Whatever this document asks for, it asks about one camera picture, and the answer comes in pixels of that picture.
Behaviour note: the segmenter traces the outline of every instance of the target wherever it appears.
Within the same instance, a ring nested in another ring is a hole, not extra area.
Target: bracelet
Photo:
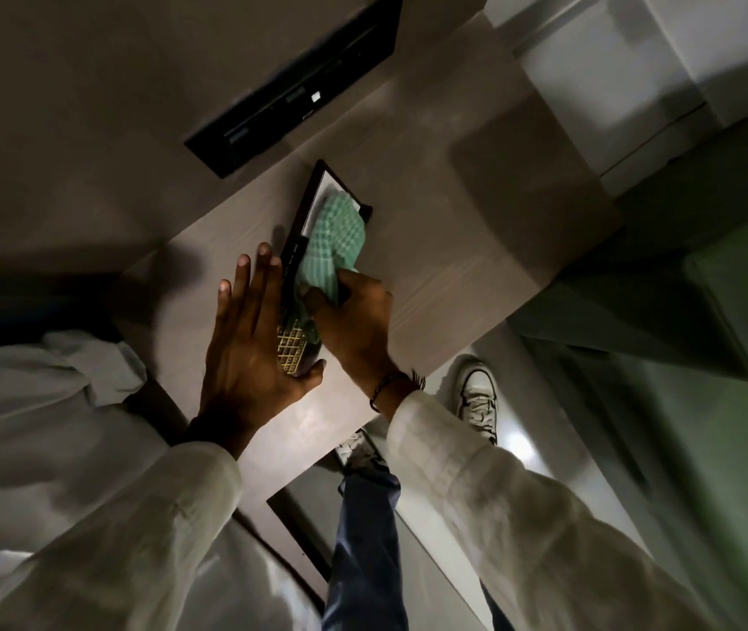
[[[379,393],[384,390],[389,384],[391,384],[393,381],[396,381],[397,379],[406,379],[412,381],[415,385],[418,386],[419,390],[422,390],[426,387],[426,379],[423,378],[420,374],[415,372],[413,369],[411,371],[411,378],[409,378],[409,375],[405,372],[393,372],[391,374],[387,374],[382,378],[382,380],[377,384],[376,389],[374,390],[374,393],[371,395],[369,405],[371,406],[371,409],[375,412],[379,412],[376,405],[374,404],[374,401],[376,401],[376,397],[379,396]]]

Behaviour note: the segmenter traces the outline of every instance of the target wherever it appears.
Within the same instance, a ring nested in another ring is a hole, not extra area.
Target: hand
[[[250,263],[248,255],[241,255],[233,285],[227,280],[219,284],[199,416],[185,438],[211,441],[233,457],[239,457],[260,427],[314,390],[325,365],[319,361],[300,377],[280,367],[280,258],[261,243],[249,285]]]
[[[394,297],[381,281],[364,274],[338,270],[336,276],[350,291],[343,305],[331,304],[317,287],[310,287],[301,297],[324,346],[370,397],[384,377],[399,372],[388,355],[388,324]]]

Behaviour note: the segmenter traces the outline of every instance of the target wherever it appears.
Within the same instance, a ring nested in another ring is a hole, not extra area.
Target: gold grid pattern
[[[287,374],[294,374],[298,371],[306,347],[304,330],[296,320],[292,327],[279,326],[277,339],[277,358],[280,360],[280,366]]]

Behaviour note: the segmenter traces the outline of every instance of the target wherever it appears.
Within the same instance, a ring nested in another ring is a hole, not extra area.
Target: white sneaker
[[[496,445],[496,386],[487,366],[470,360],[455,384],[456,415]]]
[[[364,429],[349,437],[334,449],[342,469],[370,467],[371,465],[388,469],[388,463],[379,454]]]

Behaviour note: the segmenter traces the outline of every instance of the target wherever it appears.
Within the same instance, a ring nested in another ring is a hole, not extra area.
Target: green cloth
[[[295,290],[301,285],[318,287],[334,304],[338,303],[339,268],[354,270],[356,258],[365,243],[365,222],[354,207],[354,201],[347,192],[334,192],[329,195],[316,224],[313,226],[306,253],[295,275]],[[298,304],[298,322],[304,328],[306,339],[318,341],[315,325],[306,314],[303,305]]]

